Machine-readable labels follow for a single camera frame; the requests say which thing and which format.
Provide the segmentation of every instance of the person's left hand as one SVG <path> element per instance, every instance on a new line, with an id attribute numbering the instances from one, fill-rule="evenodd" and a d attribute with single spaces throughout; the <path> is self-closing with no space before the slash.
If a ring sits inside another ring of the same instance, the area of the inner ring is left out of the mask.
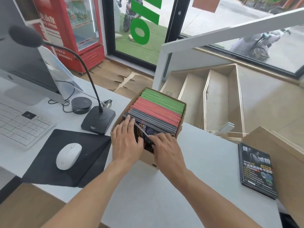
<path id="1" fill-rule="evenodd" d="M 138 142 L 135 140 L 134 122 L 135 119 L 130 121 L 130 115 L 128 115 L 111 132 L 113 161 L 123 161 L 130 168 L 143 151 L 143 139 L 138 137 Z"/>

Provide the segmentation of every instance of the keyboard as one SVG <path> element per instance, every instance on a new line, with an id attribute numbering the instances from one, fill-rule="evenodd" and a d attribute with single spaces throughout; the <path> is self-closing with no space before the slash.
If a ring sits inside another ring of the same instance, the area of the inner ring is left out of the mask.
<path id="1" fill-rule="evenodd" d="M 56 124 L 0 98 L 0 138 L 29 149 Z"/>

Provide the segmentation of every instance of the gooseneck microphone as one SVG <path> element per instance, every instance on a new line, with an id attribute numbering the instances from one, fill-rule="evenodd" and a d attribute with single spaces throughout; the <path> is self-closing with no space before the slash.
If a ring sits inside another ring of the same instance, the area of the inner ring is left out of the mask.
<path id="1" fill-rule="evenodd" d="M 9 27 L 9 35 L 13 39 L 14 42 L 27 46 L 27 47 L 32 47 L 32 48 L 37 48 L 41 45 L 49 45 L 58 49 L 63 49 L 66 50 L 70 53 L 72 53 L 75 57 L 79 59 L 81 64 L 86 70 L 86 73 L 90 79 L 90 82 L 92 84 L 93 90 L 95 92 L 97 101 L 98 101 L 98 106 L 93 107 L 85 119 L 83 120 L 83 123 L 81 125 L 81 128 L 83 130 L 95 132 L 98 134 L 105 134 L 106 130 L 110 126 L 112 120 L 115 117 L 115 111 L 102 107 L 99 96 L 97 94 L 96 88 L 94 86 L 93 80 L 90 76 L 89 70 L 87 69 L 84 61 L 81 59 L 81 57 L 75 53 L 73 50 L 70 50 L 64 46 L 60 45 L 55 45 L 51 42 L 48 42 L 43 39 L 43 37 L 34 29 L 29 28 L 27 26 L 17 26 L 17 25 L 12 25 Z"/>

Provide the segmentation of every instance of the refrigerator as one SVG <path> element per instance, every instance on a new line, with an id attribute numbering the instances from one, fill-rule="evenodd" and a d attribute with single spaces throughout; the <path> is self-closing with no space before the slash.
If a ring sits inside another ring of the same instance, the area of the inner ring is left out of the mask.
<path id="1" fill-rule="evenodd" d="M 76 52 L 87 68 L 104 60 L 98 0 L 33 0 L 44 27 L 36 30 L 44 39 Z M 80 61 L 56 49 L 58 59 L 69 69 L 84 73 Z"/>

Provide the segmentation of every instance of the microphone head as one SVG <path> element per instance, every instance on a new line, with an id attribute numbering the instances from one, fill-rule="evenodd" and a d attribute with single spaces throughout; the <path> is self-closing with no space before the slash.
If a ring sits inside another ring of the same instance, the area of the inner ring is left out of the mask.
<path id="1" fill-rule="evenodd" d="M 9 35 L 14 42 L 27 47 L 37 48 L 43 44 L 42 36 L 27 26 L 12 25 L 9 28 Z"/>

